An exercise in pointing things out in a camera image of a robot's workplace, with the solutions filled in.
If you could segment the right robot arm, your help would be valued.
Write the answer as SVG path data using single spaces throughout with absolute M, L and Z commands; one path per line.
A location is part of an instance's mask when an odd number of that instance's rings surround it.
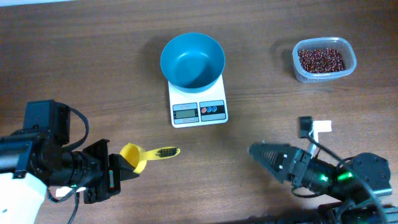
M 392 193 L 389 163 L 382 157 L 365 152 L 334 166 L 290 144 L 254 143 L 248 152 L 280 183 L 290 182 L 293 191 L 305 188 L 306 198 L 337 200 L 280 223 L 397 223 L 397 207 L 374 203 Z

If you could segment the yellow measuring scoop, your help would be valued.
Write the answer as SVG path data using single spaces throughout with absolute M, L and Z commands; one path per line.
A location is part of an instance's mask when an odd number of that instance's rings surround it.
M 121 151 L 120 155 L 134 167 L 134 173 L 140 174 L 146 167 L 148 161 L 159 161 L 170 159 L 180 154 L 180 148 L 176 146 L 166 146 L 146 151 L 144 148 L 128 143 Z

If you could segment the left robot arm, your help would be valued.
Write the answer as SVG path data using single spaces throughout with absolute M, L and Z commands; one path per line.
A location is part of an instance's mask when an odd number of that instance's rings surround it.
M 33 223 L 45 199 L 74 199 L 73 222 L 80 202 L 103 202 L 135 179 L 135 167 L 122 155 L 108 152 L 108 140 L 78 151 L 85 141 L 70 142 L 70 116 L 88 131 L 88 119 L 55 100 L 31 101 L 22 129 L 1 137 L 1 223 Z

